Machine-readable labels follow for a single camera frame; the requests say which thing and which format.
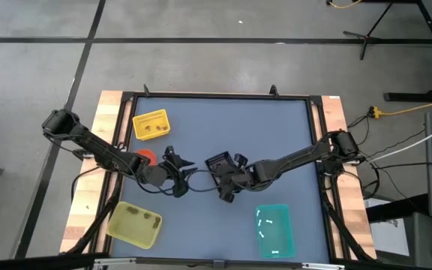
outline yellow tray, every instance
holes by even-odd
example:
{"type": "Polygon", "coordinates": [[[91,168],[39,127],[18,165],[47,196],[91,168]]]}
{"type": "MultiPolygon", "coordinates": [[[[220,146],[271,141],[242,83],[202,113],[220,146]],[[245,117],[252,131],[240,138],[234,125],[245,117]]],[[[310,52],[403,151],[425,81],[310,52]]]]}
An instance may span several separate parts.
{"type": "Polygon", "coordinates": [[[149,249],[155,243],[162,224],[163,218],[159,214],[119,202],[109,220],[106,234],[149,249]]]}
{"type": "Polygon", "coordinates": [[[170,132],[170,121],[165,109],[133,117],[134,131],[138,140],[149,140],[170,132]]]}

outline red object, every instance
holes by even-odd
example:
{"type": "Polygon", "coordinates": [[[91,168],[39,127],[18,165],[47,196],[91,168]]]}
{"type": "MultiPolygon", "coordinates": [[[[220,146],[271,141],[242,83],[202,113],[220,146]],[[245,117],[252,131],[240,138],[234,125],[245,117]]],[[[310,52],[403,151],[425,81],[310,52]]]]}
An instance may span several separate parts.
{"type": "Polygon", "coordinates": [[[158,158],[156,157],[156,154],[153,153],[153,151],[149,149],[140,149],[136,151],[136,153],[149,158],[150,160],[149,165],[154,165],[154,166],[158,165],[158,158]]]}

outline wooden edge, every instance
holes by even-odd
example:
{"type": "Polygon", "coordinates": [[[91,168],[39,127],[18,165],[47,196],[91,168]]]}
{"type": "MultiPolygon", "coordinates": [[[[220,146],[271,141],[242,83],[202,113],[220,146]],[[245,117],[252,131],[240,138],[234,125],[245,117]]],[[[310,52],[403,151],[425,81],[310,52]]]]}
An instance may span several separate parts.
{"type": "MultiPolygon", "coordinates": [[[[121,97],[122,91],[102,91],[99,103],[97,105],[96,115],[94,117],[91,132],[103,138],[108,143],[111,143],[113,140],[121,97]]],[[[337,131],[340,129],[346,130],[346,120],[344,118],[344,112],[340,98],[334,96],[322,96],[322,103],[328,131],[337,131]]],[[[129,107],[131,106],[131,102],[127,102],[125,106],[126,110],[122,119],[119,137],[120,142],[122,142],[125,137],[128,119],[130,117],[129,107]]],[[[312,106],[312,110],[316,128],[316,137],[319,139],[322,136],[321,127],[319,125],[320,118],[315,105],[312,106]]],[[[92,167],[95,167],[94,160],[84,160],[82,163],[81,172],[89,170],[92,167]]],[[[352,166],[345,165],[345,170],[350,171],[351,173],[357,173],[356,168],[352,166]]],[[[104,171],[102,169],[95,170],[94,172],[84,175],[79,179],[60,247],[61,252],[72,248],[76,244],[77,240],[83,236],[84,232],[89,228],[92,221],[95,219],[97,210],[96,208],[98,207],[98,201],[101,195],[103,179],[104,171]]],[[[111,182],[109,185],[109,194],[111,194],[113,191],[115,180],[116,174],[113,173],[111,175],[111,182]]],[[[325,181],[329,186],[329,179],[327,178],[325,181]]],[[[349,231],[353,234],[356,241],[364,248],[364,250],[370,256],[376,258],[376,251],[374,250],[371,230],[368,223],[368,217],[366,216],[358,179],[350,175],[341,175],[338,179],[337,186],[339,189],[345,224],[348,226],[349,231]]],[[[333,202],[331,192],[328,192],[328,196],[333,202]]],[[[103,250],[107,221],[108,218],[106,218],[100,228],[96,251],[103,250]]],[[[341,249],[341,239],[338,229],[335,227],[332,221],[331,231],[334,238],[336,256],[338,258],[342,258],[343,252],[341,249]]]]}
{"type": "MultiPolygon", "coordinates": [[[[102,91],[91,132],[111,143],[121,103],[122,91],[102,91]]],[[[96,167],[94,159],[82,162],[81,173],[96,167]]],[[[104,170],[97,169],[79,178],[59,250],[72,248],[89,228],[96,216],[103,187],[104,170]]]]}
{"type": "MultiPolygon", "coordinates": [[[[347,125],[346,119],[344,118],[341,99],[338,96],[322,96],[321,98],[328,131],[345,131],[347,129],[347,125]]],[[[316,131],[319,132],[318,138],[320,138],[321,129],[320,127],[317,127],[319,125],[316,124],[319,123],[319,117],[316,117],[318,116],[318,113],[317,110],[315,112],[314,108],[313,115],[315,117],[314,122],[316,131]]],[[[344,169],[348,172],[358,175],[354,166],[344,165],[344,169]]],[[[348,230],[352,233],[352,236],[363,247],[364,251],[368,255],[373,258],[377,258],[359,180],[353,175],[340,175],[337,180],[337,189],[340,195],[341,208],[343,209],[344,223],[346,224],[348,230]]],[[[328,195],[332,201],[332,195],[330,193],[331,192],[329,191],[328,195]]],[[[338,258],[342,258],[343,254],[341,250],[341,238],[338,233],[338,228],[336,228],[333,222],[331,222],[331,227],[333,236],[337,236],[334,237],[336,256],[338,258]]],[[[351,252],[351,257],[356,260],[353,252],[351,252]]]]}

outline yellow cable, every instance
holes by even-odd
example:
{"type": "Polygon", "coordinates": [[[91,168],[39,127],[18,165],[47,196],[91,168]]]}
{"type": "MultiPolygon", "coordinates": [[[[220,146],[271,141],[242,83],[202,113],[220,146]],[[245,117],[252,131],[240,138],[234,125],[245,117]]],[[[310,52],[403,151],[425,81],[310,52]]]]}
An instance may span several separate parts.
{"type": "Polygon", "coordinates": [[[350,7],[352,7],[353,5],[356,5],[356,4],[358,4],[359,2],[361,2],[361,1],[363,1],[363,0],[358,0],[358,1],[354,2],[354,3],[352,3],[352,4],[348,4],[347,6],[338,6],[338,5],[334,4],[334,3],[331,2],[331,1],[329,1],[328,3],[329,3],[331,6],[333,6],[333,8],[345,9],[345,8],[350,8],[350,7]]]}
{"type": "Polygon", "coordinates": [[[417,106],[417,107],[414,107],[414,108],[411,108],[411,109],[403,109],[403,110],[398,111],[398,112],[381,112],[381,111],[378,110],[376,112],[376,114],[378,116],[396,116],[396,115],[401,114],[401,113],[409,113],[409,112],[412,112],[412,111],[415,111],[415,110],[419,110],[419,109],[423,109],[423,108],[428,108],[428,107],[431,107],[431,106],[432,106],[432,103],[431,104],[426,104],[426,105],[423,105],[423,106],[417,106]]]}

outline gray concrete floor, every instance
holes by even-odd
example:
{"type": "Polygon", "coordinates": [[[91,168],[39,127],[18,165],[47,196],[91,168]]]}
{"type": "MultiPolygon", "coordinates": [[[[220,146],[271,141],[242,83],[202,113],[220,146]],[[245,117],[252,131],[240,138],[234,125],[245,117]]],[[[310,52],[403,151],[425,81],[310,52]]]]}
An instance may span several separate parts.
{"type": "MultiPolygon", "coordinates": [[[[432,1],[426,1],[432,16],[432,1]]],[[[0,0],[0,36],[85,37],[97,0],[0,0]]],[[[347,10],[324,1],[294,0],[114,0],[106,3],[97,37],[345,38],[343,30],[365,33],[384,4],[347,10]]],[[[381,38],[430,38],[415,6],[395,4],[374,32],[381,38]]],[[[62,107],[82,44],[0,44],[0,259],[11,248],[36,185],[49,143],[41,122],[62,107]]],[[[358,46],[268,44],[96,44],[73,111],[91,127],[101,90],[340,95],[346,120],[370,105],[384,111],[415,103],[386,103],[383,92],[432,88],[432,46],[370,46],[359,61],[358,46]]],[[[423,111],[370,121],[372,153],[420,131],[423,111]]],[[[357,140],[365,124],[354,128],[357,140]]],[[[424,146],[380,165],[425,160],[424,146]]],[[[70,208],[71,180],[80,162],[60,153],[28,255],[57,254],[70,208]]],[[[362,181],[374,180],[367,166],[362,181]]],[[[424,167],[389,171],[407,196],[427,190],[424,167]]],[[[379,192],[401,198],[382,176],[379,192]]]]}

